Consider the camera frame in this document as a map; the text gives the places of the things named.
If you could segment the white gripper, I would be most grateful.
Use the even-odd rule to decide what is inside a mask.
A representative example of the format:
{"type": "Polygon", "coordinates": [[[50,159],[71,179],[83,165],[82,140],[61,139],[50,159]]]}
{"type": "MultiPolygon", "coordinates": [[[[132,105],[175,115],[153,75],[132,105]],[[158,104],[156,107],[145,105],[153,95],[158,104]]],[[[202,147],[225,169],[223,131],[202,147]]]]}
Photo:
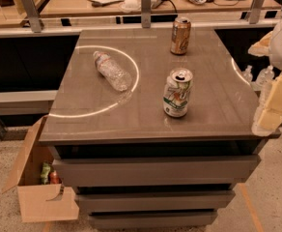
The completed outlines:
{"type": "MultiPolygon", "coordinates": [[[[248,53],[263,57],[269,55],[270,63],[282,71],[282,18],[272,32],[268,32],[258,42],[252,44],[248,53]]],[[[262,88],[259,106],[256,109],[252,132],[258,136],[268,136],[282,124],[282,73],[262,88]]]]}

